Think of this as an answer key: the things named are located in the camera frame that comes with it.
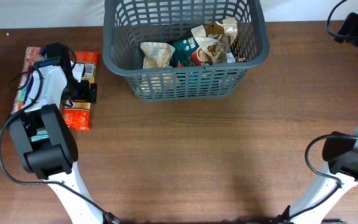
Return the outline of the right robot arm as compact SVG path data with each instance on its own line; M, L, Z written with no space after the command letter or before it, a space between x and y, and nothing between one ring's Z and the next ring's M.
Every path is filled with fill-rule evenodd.
M318 171L311 165L309 152L320 140L324 141L324 162ZM340 198L358 185L358 127L353 135L333 132L312 140L305 149L305 162L317 178L274 223L322 223Z

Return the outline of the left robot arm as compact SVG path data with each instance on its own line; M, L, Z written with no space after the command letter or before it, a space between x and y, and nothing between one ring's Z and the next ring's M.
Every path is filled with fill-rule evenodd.
M49 186L72 223L104 223L108 215L93 201L81 178L77 144L61 112L80 89L85 68L61 43L48 44L37 54L40 59L18 75L16 102L2 127L10 134L21 166L37 180L11 180Z

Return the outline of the beige chocolate snack bag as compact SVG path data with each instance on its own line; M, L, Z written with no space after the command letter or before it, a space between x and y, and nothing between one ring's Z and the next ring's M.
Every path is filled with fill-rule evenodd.
M191 33L198 44L198 48L191 55L191 60L196 65L236 62L231 51L238 34L234 17L194 27Z

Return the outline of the orange pasta package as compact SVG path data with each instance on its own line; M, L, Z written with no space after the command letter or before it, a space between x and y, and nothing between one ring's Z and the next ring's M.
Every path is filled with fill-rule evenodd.
M85 75L82 80L88 80L89 83L96 83L96 69L98 65L99 52L84 52L75 51L76 62L85 65ZM63 111L63 118L69 128L87 131L90 129L90 110L91 105L89 101L71 100L67 101L69 107L65 107Z

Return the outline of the beige paper pouch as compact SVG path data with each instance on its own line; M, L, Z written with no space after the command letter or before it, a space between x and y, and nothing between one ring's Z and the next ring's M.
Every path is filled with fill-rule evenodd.
M142 42L140 49L144 53L143 69L168 68L170 59L175 52L175 48L172 45L162 42ZM166 91L173 90L172 74L143 75L140 89L147 96L150 96L153 92L157 98L161 98Z

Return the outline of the green Nescafe coffee bag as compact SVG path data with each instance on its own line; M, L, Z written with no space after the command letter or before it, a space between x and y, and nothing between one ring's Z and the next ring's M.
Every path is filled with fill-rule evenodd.
M197 63L193 61L192 55L200 50L200 47L193 37L189 37L184 40L179 40L171 43L171 46L175 48L174 53L170 58L169 66L171 67L197 67ZM189 80L185 80L185 74L179 73L175 82L167 83L167 91L174 92L174 87L185 86L188 84L189 95L195 96L196 90L199 87L199 73L200 71L191 71L188 74Z

